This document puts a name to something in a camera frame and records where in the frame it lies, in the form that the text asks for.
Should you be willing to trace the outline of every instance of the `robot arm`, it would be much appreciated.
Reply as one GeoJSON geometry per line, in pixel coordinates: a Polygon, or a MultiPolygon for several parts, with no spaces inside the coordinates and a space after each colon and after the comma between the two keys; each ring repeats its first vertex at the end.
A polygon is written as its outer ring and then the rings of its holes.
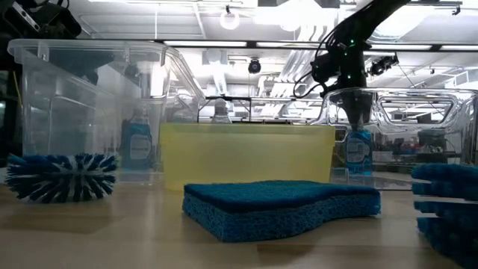
{"type": "MultiPolygon", "coordinates": [[[[323,88],[322,97],[332,90],[366,87],[364,50],[369,49],[367,39],[377,26],[391,14],[411,0],[372,0],[359,11],[339,23],[317,48],[315,59],[311,62],[312,78],[323,88]],[[328,53],[319,55],[324,45],[328,53]],[[337,82],[331,87],[325,83],[330,77],[337,76],[337,82]]],[[[370,119],[372,96],[356,95],[354,92],[341,93],[342,108],[347,113],[354,130],[370,119]]]]}
{"type": "Polygon", "coordinates": [[[0,0],[0,69],[13,65],[8,42],[16,38],[74,39],[81,26],[63,0],[57,4],[42,0],[0,0]]]}

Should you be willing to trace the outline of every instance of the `plastic storage container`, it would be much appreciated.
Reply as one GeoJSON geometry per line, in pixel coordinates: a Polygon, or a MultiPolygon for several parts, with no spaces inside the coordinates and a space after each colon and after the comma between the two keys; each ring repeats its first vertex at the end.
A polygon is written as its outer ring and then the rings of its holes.
{"type": "Polygon", "coordinates": [[[417,165],[474,164],[477,97],[475,90],[338,90],[325,96],[320,117],[312,124],[335,126],[334,182],[410,189],[409,174],[417,165]],[[353,126],[349,118],[361,124],[353,126]],[[355,145],[350,149],[349,142],[359,134],[369,138],[359,141],[359,151],[355,145]],[[367,160],[373,172],[357,173],[367,171],[367,160]],[[358,164],[363,169],[357,170],[358,164]]]}
{"type": "Polygon", "coordinates": [[[187,183],[328,182],[334,133],[331,126],[165,124],[161,145],[166,186],[182,190],[187,183]]]}
{"type": "Polygon", "coordinates": [[[160,123],[176,103],[196,121],[204,102],[181,55],[160,44],[13,40],[8,51],[23,65],[24,154],[118,154],[120,181],[149,180],[160,123]]]}

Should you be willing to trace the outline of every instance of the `stacked blue sponges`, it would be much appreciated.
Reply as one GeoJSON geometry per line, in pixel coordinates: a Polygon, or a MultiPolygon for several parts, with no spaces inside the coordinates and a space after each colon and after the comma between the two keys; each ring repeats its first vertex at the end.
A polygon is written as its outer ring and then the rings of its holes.
{"type": "Polygon", "coordinates": [[[426,164],[412,172],[414,194],[463,199],[416,201],[415,208],[436,217],[419,217],[418,229],[432,247],[465,268],[478,268],[478,169],[457,164],[426,164]]]}
{"type": "Polygon", "coordinates": [[[183,211],[224,242],[286,238],[343,217],[380,213],[374,188],[307,181],[189,184],[183,211]]]}

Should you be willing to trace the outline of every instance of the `bottle cap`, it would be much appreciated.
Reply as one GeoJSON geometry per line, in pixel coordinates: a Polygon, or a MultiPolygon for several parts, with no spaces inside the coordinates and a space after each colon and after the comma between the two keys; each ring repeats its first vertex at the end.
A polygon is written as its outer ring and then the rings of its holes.
{"type": "Polygon", "coordinates": [[[216,102],[214,103],[214,114],[215,115],[227,115],[228,114],[228,108],[227,108],[227,102],[222,99],[216,99],[216,102]]]}

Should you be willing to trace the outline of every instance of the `wooden table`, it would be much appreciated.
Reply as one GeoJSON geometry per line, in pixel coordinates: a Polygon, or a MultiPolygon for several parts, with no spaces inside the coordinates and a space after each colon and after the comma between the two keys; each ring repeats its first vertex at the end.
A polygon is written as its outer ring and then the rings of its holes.
{"type": "Polygon", "coordinates": [[[102,201],[36,205],[0,185],[0,268],[457,268],[418,233],[407,191],[385,192],[378,218],[245,244],[220,243],[182,215],[181,198],[117,185],[102,201]]]}

